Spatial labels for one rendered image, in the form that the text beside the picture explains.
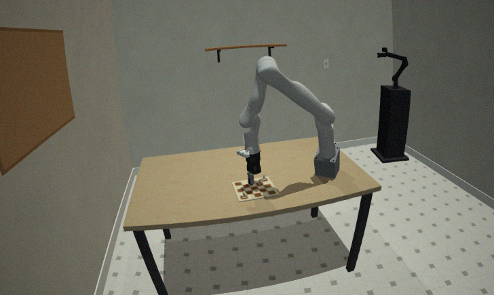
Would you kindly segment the brown and cream chessboard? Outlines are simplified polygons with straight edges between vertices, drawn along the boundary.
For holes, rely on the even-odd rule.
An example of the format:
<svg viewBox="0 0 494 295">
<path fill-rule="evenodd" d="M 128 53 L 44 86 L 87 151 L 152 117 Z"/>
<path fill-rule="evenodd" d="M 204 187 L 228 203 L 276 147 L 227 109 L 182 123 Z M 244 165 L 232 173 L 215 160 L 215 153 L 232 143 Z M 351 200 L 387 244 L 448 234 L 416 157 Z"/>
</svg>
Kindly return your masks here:
<svg viewBox="0 0 494 295">
<path fill-rule="evenodd" d="M 261 185 L 259 185 L 259 179 L 261 179 Z M 248 180 L 232 182 L 238 201 L 243 202 L 280 195 L 273 183 L 270 181 L 269 177 L 265 177 L 265 181 L 262 179 L 263 178 L 255 178 L 252 186 L 248 184 Z M 242 198 L 243 191 L 245 191 L 245 199 Z"/>
</svg>

